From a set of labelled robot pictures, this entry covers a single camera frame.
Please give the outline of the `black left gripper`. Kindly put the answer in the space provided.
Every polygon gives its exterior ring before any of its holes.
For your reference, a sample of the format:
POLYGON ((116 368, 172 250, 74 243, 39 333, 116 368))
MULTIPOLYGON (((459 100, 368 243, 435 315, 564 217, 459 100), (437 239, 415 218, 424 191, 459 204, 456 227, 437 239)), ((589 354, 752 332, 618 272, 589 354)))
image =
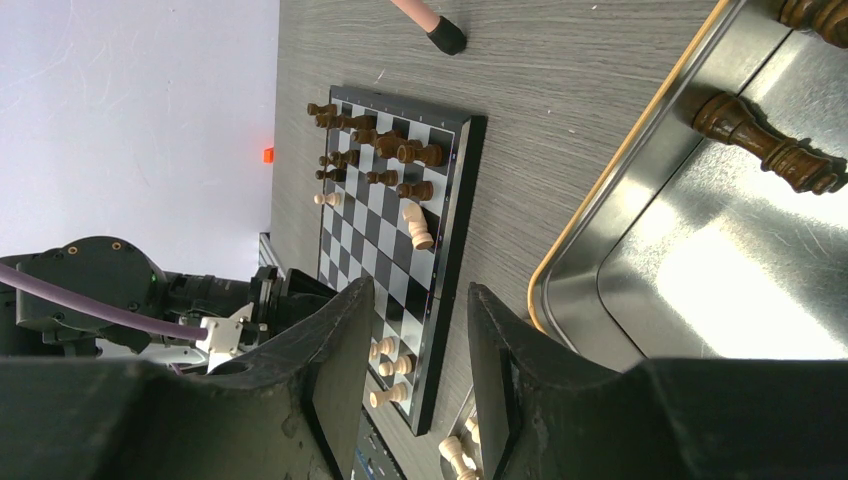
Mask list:
POLYGON ((320 310, 337 291, 298 269, 280 274, 276 266, 260 267, 250 281, 251 322, 267 332, 283 332, 320 310))

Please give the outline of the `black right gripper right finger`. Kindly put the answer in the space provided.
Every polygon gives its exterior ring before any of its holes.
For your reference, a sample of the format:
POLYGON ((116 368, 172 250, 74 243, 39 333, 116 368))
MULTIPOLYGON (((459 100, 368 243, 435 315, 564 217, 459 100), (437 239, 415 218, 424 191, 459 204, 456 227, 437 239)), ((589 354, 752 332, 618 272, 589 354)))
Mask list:
POLYGON ((594 363, 467 294, 487 479, 843 479, 847 365, 836 360, 594 363))

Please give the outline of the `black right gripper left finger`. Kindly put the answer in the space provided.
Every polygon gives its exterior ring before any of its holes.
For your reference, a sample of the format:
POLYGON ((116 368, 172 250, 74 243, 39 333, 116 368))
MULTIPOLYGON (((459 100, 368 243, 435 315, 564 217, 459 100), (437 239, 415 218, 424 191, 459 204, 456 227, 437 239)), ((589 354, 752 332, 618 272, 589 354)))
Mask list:
POLYGON ((209 375, 146 361, 1 363, 5 479, 346 479, 374 282, 209 375))

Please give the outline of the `light wooden chess piece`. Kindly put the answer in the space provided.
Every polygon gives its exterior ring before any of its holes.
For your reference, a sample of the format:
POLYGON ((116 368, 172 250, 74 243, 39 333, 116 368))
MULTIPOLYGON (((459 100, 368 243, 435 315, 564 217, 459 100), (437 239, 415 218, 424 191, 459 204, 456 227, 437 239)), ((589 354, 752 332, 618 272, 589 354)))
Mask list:
POLYGON ((412 246, 416 250, 426 250, 434 245, 433 236, 429 233, 427 221, 422 208, 417 203, 409 203, 402 211, 411 236, 412 246))

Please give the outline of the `black white chess board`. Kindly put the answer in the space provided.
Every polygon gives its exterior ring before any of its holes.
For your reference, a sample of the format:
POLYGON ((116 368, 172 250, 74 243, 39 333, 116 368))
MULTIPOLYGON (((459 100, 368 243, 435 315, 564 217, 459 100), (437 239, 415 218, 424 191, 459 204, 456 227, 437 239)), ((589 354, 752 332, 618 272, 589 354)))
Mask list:
POLYGON ((319 159, 318 279, 336 290, 374 281, 370 370, 405 389, 411 432, 432 422, 485 139, 484 116, 421 100, 332 86, 309 114, 326 132, 319 159), (402 216, 423 210, 434 245, 412 246, 402 216))

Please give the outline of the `yellow tin box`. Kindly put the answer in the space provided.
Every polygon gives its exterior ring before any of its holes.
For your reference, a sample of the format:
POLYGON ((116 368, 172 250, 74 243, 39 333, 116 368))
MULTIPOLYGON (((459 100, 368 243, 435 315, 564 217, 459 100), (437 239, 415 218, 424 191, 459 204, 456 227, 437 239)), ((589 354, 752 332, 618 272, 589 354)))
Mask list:
POLYGON ((847 5, 721 1, 528 287, 532 323, 624 370, 650 357, 847 356, 847 5), (832 160, 796 193, 691 127, 718 93, 832 160))

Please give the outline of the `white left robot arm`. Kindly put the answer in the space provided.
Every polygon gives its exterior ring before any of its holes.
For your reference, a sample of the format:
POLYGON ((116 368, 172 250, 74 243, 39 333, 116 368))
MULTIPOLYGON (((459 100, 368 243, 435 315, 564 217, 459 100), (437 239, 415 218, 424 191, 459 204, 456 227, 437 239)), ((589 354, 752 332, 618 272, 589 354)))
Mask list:
MULTIPOLYGON (((281 275, 264 266, 248 281, 168 272, 126 240, 94 236, 42 253, 6 256, 1 264, 50 285, 131 314, 197 327, 205 317, 227 318, 249 306, 240 347, 250 350, 322 308, 336 292, 308 274, 281 275)), ((97 340, 142 353, 152 344, 190 340, 123 326, 1 285, 1 354, 96 357, 97 340)))

